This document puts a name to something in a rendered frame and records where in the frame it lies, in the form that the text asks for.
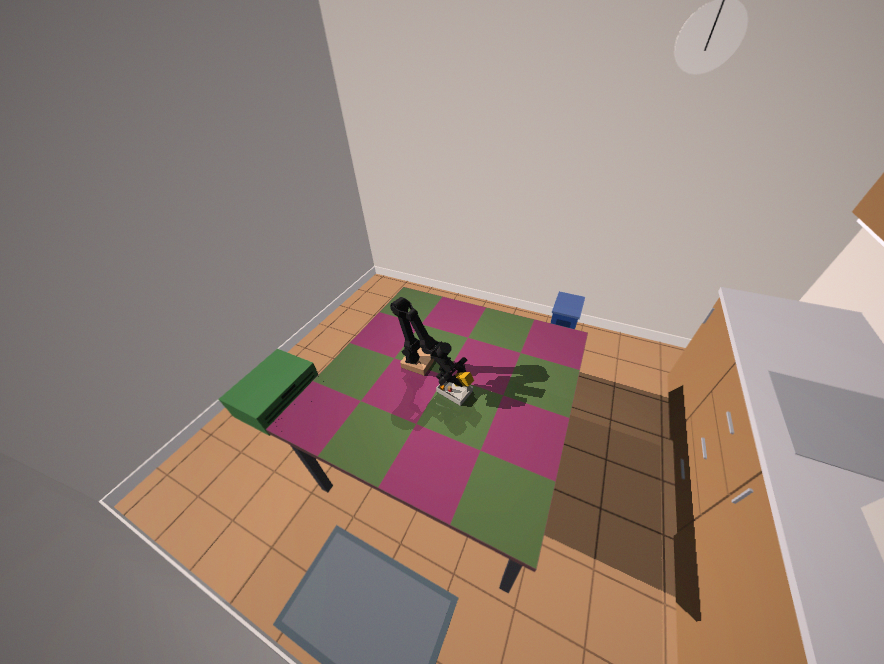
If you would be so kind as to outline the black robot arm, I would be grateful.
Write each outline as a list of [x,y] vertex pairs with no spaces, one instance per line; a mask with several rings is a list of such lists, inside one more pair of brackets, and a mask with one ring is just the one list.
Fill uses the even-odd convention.
[[[418,316],[417,310],[413,308],[411,302],[407,299],[403,297],[398,298],[390,304],[390,308],[393,314],[398,317],[405,338],[405,349],[401,351],[406,357],[405,363],[417,363],[420,357],[417,350],[420,349],[420,347],[423,353],[430,354],[431,359],[434,359],[438,364],[440,364],[451,352],[452,348],[449,343],[442,341],[438,342],[434,340],[433,337],[429,336]],[[409,308],[410,311],[408,312]],[[411,325],[420,340],[414,337]]]

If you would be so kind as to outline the white shallow tray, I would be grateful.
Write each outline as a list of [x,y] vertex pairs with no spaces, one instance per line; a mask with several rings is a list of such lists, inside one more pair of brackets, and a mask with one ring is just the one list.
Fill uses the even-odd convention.
[[[473,392],[473,387],[471,385],[460,387],[460,386],[455,386],[454,383],[451,383],[451,382],[446,383],[446,382],[443,384],[445,387],[444,390],[440,389],[441,385],[439,384],[436,387],[436,392],[440,393],[441,395],[445,396],[446,398],[450,399],[451,401],[455,402],[456,404],[458,404],[460,406],[468,398],[468,396]],[[448,391],[448,386],[452,387],[451,392]]]

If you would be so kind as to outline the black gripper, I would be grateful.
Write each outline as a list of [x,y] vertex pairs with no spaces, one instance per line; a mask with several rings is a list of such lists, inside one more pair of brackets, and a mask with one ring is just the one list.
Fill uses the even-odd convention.
[[[462,385],[461,382],[458,380],[458,378],[457,378],[455,375],[452,375],[452,374],[453,374],[456,370],[458,370],[457,373],[466,372],[465,364],[464,364],[464,363],[467,361],[467,359],[466,359],[465,357],[463,357],[461,360],[458,361],[457,364],[456,364],[456,363],[454,364],[450,359],[451,359],[451,357],[449,357],[449,358],[446,357],[446,358],[445,358],[445,359],[439,364],[439,365],[440,365],[440,368],[443,368],[443,369],[446,371],[445,375],[439,380],[439,384],[442,386],[442,385],[447,381],[446,383],[451,382],[451,383],[454,383],[454,384],[456,384],[456,385],[458,385],[458,386],[460,386],[460,387],[463,387],[463,385]],[[463,364],[464,364],[464,365],[463,365]],[[454,369],[454,368],[455,368],[455,369]],[[452,372],[451,372],[451,371],[452,371]]]

